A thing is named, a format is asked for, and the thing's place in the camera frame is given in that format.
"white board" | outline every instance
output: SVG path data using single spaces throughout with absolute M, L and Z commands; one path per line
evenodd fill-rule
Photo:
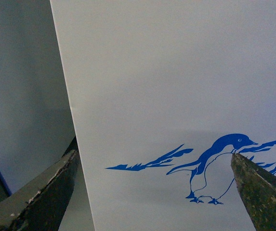
M 97 231 L 250 231 L 231 153 L 276 175 L 276 1 L 51 0 Z

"gray wall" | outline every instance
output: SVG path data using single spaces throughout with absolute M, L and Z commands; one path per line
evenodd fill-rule
M 0 172 L 14 193 L 75 132 L 49 0 L 0 1 Z

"penguin feet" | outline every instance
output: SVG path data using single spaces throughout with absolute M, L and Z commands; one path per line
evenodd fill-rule
M 223 203 L 222 203 L 222 202 L 217 201 L 217 199 L 215 199 L 215 198 L 213 198 L 210 202 L 208 202 L 208 204 L 214 204 L 214 205 L 218 205 L 218 204 L 220 204 L 220 205 L 223 205 Z
M 190 202 L 196 202 L 196 203 L 204 203 L 204 201 L 197 198 L 193 191 L 190 192 L 190 195 L 186 197 L 187 199 L 192 199 Z
M 199 198 L 194 198 L 194 199 L 192 199 L 190 202 L 196 202 L 197 204 L 198 203 L 204 203 L 204 201 L 202 201 L 202 200 L 200 200 Z

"blue penguin graphic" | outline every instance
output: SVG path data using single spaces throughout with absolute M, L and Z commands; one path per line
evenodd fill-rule
M 216 140 L 214 144 L 199 157 L 198 160 L 188 164 L 174 167 L 167 173 L 167 175 L 177 171 L 189 170 L 191 171 L 191 177 L 190 177 L 189 183 L 190 183 L 190 186 L 192 186 L 193 178 L 196 175 L 200 175 L 205 172 L 205 169 L 207 167 L 206 164 L 209 161 L 209 159 L 219 154 L 226 146 L 230 144 L 234 148 L 231 152 L 233 153 L 244 146 L 256 145 L 257 143 L 251 141 L 249 137 L 244 134 L 229 134 L 229 135 L 222 136 L 218 140 Z M 192 191 L 192 187 L 191 187 L 190 195 L 187 196 L 187 198 L 192 199 L 192 202 L 197 202 L 197 203 L 203 202 L 202 200 L 200 200 L 195 196 L 194 192 Z
M 127 171 L 141 171 L 146 168 L 152 168 L 152 167 L 169 167 L 173 166 L 174 164 L 172 161 L 174 158 L 183 156 L 184 154 L 189 154 L 193 151 L 193 149 L 181 149 L 184 144 L 180 145 L 178 148 L 164 154 L 163 156 L 157 158 L 154 161 L 148 162 L 147 164 L 136 164 L 134 166 L 128 166 L 128 165 L 117 165 L 114 167 L 107 167 L 106 169 L 116 169 L 116 170 L 127 170 Z M 193 162 L 189 162 L 187 164 L 179 165 L 176 167 L 173 167 L 170 171 L 167 172 L 166 175 L 170 175 L 172 173 L 180 172 L 180 171 L 188 171 L 190 173 L 190 193 L 186 197 L 187 199 L 190 199 L 190 202 L 195 203 L 203 203 L 203 198 L 209 198 L 210 201 L 208 204 L 214 204 L 214 205 L 222 205 L 223 203 L 218 201 L 221 199 L 230 189 L 232 186 L 232 183 L 234 182 L 234 178 L 231 178 L 231 181 L 229 184 L 227 184 L 227 187 L 223 188 L 223 193 L 220 194 L 220 196 L 214 197 L 206 194 L 201 194 L 203 190 L 207 188 L 208 182 L 207 182 L 207 176 L 206 171 L 207 168 L 210 166 L 214 166 L 214 161 L 218 162 L 221 161 L 219 157 L 227 154 L 232 153 L 257 153 L 257 152 L 265 152 L 271 149 L 276 145 L 276 140 L 271 142 L 266 142 L 258 146 L 258 143 L 253 142 L 249 139 L 247 135 L 240 134 L 240 133 L 233 133 L 228 134 L 225 136 L 220 137 L 217 139 L 213 145 L 204 151 L 197 160 Z M 272 170 L 269 170 L 272 174 L 276 176 L 276 162 L 274 163 L 265 163 L 265 162 L 259 162 L 257 163 L 259 166 L 267 169 L 270 167 L 274 167 Z M 202 183 L 202 186 L 197 186 L 197 182 Z

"white panel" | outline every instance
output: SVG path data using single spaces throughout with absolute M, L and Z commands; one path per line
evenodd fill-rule
M 95 229 L 254 230 L 230 160 L 276 167 L 276 1 L 51 2 Z

